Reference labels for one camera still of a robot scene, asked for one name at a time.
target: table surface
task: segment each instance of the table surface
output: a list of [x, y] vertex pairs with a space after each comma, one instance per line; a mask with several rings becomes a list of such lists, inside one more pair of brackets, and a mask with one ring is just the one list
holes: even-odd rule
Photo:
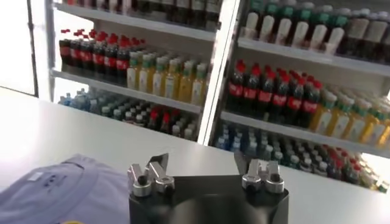
[[[233, 154], [0, 88], [0, 191], [75, 153], [125, 173], [169, 153], [170, 175], [237, 174]], [[290, 224], [390, 223], [390, 196], [281, 167]]]

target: shelf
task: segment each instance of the shelf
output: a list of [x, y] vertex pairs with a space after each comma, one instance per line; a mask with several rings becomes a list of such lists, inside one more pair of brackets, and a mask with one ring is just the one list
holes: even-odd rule
[[82, 16], [93, 19], [100, 19], [113, 23], [123, 24], [127, 26], [140, 27], [144, 29], [171, 33], [183, 37], [195, 38], [198, 40], [214, 41], [215, 33], [204, 30], [183, 27], [175, 24], [168, 24], [164, 22], [152, 21], [148, 19], [125, 16], [115, 13], [109, 13], [100, 10], [93, 10], [68, 4], [56, 3], [55, 7], [63, 12], [70, 13], [76, 16]]
[[338, 68], [350, 69], [359, 72], [367, 72], [390, 77], [390, 66], [371, 63], [368, 61], [355, 60], [351, 58], [338, 57], [323, 53], [297, 49], [293, 47], [281, 46], [265, 43], [257, 40], [240, 38], [238, 46], [254, 51], [267, 52], [270, 54], [282, 55], [288, 58], [296, 58], [313, 63], [334, 66]]
[[197, 105], [193, 105], [190, 103], [184, 103], [184, 102], [180, 102], [180, 101], [176, 101], [176, 100], [172, 100], [172, 99], [168, 99], [168, 98], [164, 98], [164, 97], [160, 97], [160, 96], [155, 96], [153, 94], [144, 93], [144, 92], [137, 91], [134, 89], [128, 89], [128, 88], [123, 87], [123, 86], [98, 81], [98, 80], [91, 79], [88, 77], [82, 77], [79, 75], [70, 74], [68, 72], [62, 72], [62, 71], [57, 71], [57, 70], [53, 69], [51, 71], [51, 75], [53, 77], [58, 77], [61, 79], [67, 79], [67, 80], [83, 83], [83, 84], [86, 84], [86, 85], [89, 85], [89, 86], [92, 86], [92, 87], [95, 87], [98, 89], [103, 89], [103, 90], [106, 90], [109, 92], [118, 93], [118, 94], [122, 94], [125, 96], [141, 99], [141, 100], [146, 100], [149, 102], [157, 103], [160, 105], [165, 105], [167, 107], [172, 107], [172, 108], [180, 109], [183, 111], [188, 111], [188, 112], [192, 112], [192, 113], [196, 113], [196, 114], [199, 114], [201, 111], [201, 107], [197, 106]]
[[372, 155], [382, 156], [385, 158], [390, 158], [389, 150], [376, 149], [375, 147], [369, 145], [364, 145], [360, 143], [355, 143], [355, 142], [350, 142], [342, 139], [319, 135], [317, 133], [313, 133], [297, 127], [287, 127], [284, 125], [273, 124], [270, 122], [265, 122], [265, 121], [245, 117], [245, 116], [236, 115], [233, 113], [228, 113], [225, 111], [221, 113], [221, 119], [225, 121], [234, 122], [237, 124], [243, 124], [246, 126], [263, 129], [266, 131], [280, 133], [282, 135], [290, 136], [293, 138], [304, 139], [319, 144], [327, 144], [333, 147], [340, 147], [342, 149], [347, 149], [354, 152], [368, 153]]

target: cola bottle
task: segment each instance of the cola bottle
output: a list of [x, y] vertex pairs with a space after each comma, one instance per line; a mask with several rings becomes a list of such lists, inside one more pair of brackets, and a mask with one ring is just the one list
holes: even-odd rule
[[272, 96], [271, 106], [269, 109], [269, 120], [272, 122], [281, 121], [281, 112], [287, 101], [288, 81], [289, 77], [286, 74], [283, 74], [281, 82]]
[[268, 112], [268, 106], [272, 98], [272, 90], [274, 89], [275, 76], [274, 72], [268, 72], [266, 80], [260, 86], [256, 112], [256, 117], [260, 119], [264, 119], [264, 115]]
[[260, 72], [261, 70], [258, 63], [254, 64], [252, 73], [244, 85], [243, 110], [249, 115], [254, 115], [256, 111], [256, 96], [259, 88]]
[[296, 123], [296, 117], [302, 104], [304, 84], [305, 79], [298, 78], [297, 85], [289, 91], [287, 104], [284, 111], [286, 124], [292, 125]]
[[245, 64], [240, 60], [237, 62], [235, 72], [230, 76], [229, 93], [227, 96], [226, 108], [237, 111], [241, 106], [243, 96]]
[[317, 105], [320, 100], [321, 82], [314, 81], [314, 86], [309, 90], [308, 94], [304, 94], [303, 103], [299, 117], [299, 126], [308, 128], [314, 113], [317, 110]]

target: red label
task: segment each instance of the red label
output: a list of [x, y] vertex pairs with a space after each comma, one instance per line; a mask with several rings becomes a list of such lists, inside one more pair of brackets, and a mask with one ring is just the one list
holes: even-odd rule
[[272, 97], [272, 93], [266, 93], [263, 91], [260, 91], [258, 94], [258, 100], [262, 102], [270, 102]]
[[293, 97], [288, 98], [287, 106], [294, 109], [294, 110], [299, 110], [301, 104], [302, 104], [302, 101], [299, 99], [295, 99]]
[[244, 97], [247, 99], [254, 99], [257, 95], [257, 89], [244, 88]]
[[60, 47], [60, 54], [62, 56], [68, 56], [71, 52], [71, 49], [69, 47]]
[[229, 93], [233, 96], [242, 96], [243, 95], [243, 87], [236, 86], [234, 84], [229, 83]]
[[98, 55], [98, 54], [93, 54], [93, 63], [95, 63], [97, 65], [103, 65], [104, 64], [104, 56]]
[[286, 96], [274, 95], [274, 98], [272, 99], [272, 103], [274, 105], [284, 106], [286, 103], [286, 100], [287, 100]]
[[71, 49], [71, 56], [75, 59], [81, 59], [80, 50]]
[[314, 113], [316, 111], [316, 109], [317, 109], [316, 103], [310, 103], [309, 101], [303, 102], [303, 110], [305, 112]]
[[129, 62], [125, 60], [117, 60], [116, 61], [116, 68], [120, 70], [125, 70], [129, 67]]
[[104, 65], [108, 67], [116, 67], [116, 58], [104, 57]]

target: folded shirt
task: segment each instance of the folded shirt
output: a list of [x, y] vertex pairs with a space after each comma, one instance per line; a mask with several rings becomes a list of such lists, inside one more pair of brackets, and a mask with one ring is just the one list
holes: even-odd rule
[[0, 193], [0, 224], [129, 224], [126, 173], [76, 155]]

